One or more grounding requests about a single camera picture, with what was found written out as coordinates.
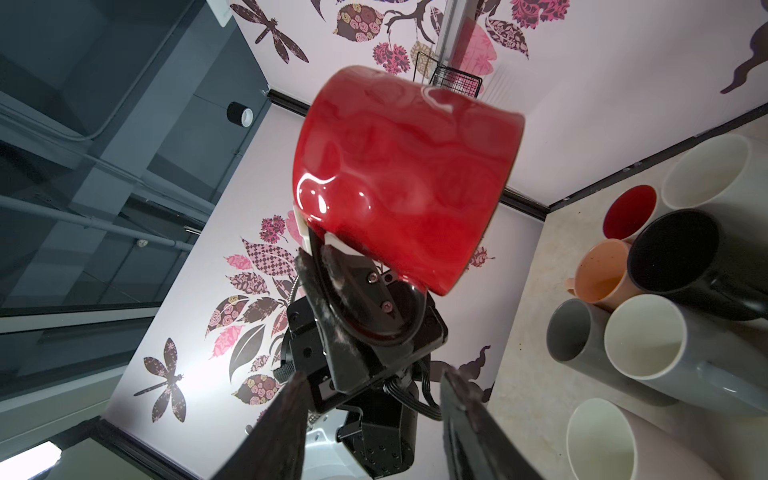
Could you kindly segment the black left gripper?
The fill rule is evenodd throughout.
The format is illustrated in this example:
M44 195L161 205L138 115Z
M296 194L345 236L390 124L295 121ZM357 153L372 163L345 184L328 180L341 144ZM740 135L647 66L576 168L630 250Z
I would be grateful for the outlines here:
M321 247L321 264L305 250L295 264L308 298L288 307L275 379L306 375L311 414L342 414L331 442L368 477L408 470L419 416L441 417L430 393L430 354L448 329L433 299L331 245Z

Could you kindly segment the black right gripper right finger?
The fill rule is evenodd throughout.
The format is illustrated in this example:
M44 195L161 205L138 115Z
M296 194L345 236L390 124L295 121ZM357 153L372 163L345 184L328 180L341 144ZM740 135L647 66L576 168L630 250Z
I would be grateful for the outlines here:
M451 479L542 479L457 370L444 371L440 399L444 451Z

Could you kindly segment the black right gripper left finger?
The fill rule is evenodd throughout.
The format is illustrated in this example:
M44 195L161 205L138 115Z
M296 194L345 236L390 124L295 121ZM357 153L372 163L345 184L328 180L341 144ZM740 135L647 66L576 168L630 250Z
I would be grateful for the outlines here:
M213 479L299 480L310 407L306 375L295 372Z

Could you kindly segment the pale pink mug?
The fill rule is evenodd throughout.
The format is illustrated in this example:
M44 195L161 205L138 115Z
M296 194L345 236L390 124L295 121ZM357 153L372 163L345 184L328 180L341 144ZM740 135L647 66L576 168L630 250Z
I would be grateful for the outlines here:
M719 479L707 462L650 422L592 398L569 419L566 450L576 478Z

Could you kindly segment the dark grey mug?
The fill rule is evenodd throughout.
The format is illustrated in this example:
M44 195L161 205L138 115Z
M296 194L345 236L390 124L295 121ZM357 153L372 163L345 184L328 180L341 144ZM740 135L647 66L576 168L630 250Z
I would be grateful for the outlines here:
M546 332L546 347L556 362L653 406L677 400L620 373L609 361L604 333L610 313L580 299L560 304Z

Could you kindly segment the peach and cream mug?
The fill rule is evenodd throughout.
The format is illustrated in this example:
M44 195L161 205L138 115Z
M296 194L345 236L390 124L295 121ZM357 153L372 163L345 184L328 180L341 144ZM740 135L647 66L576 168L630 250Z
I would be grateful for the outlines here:
M575 275L565 282L574 297L606 311L614 311L626 300L640 295L628 273L631 245L608 239L596 244L581 259Z

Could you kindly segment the black and white mug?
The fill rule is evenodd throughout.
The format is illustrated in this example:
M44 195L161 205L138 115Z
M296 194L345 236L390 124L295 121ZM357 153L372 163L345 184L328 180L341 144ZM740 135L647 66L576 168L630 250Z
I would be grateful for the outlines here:
M767 317L767 248L701 210L650 223L632 243L627 271L643 292L705 313L732 321Z

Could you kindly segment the white mug red inside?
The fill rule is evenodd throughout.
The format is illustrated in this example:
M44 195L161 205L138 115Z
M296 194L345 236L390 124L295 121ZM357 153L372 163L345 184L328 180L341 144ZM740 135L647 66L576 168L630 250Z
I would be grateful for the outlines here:
M605 214L602 233L606 239L632 243L641 231L671 209L651 185L638 185L622 193Z

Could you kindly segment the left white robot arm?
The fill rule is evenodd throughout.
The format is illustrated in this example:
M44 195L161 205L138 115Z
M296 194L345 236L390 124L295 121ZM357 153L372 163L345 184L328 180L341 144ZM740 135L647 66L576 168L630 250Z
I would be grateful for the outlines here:
M414 463L420 416L438 418L427 392L431 353L448 328L431 296L331 245L296 261L303 297L288 307L274 375L306 376L305 479L379 479Z

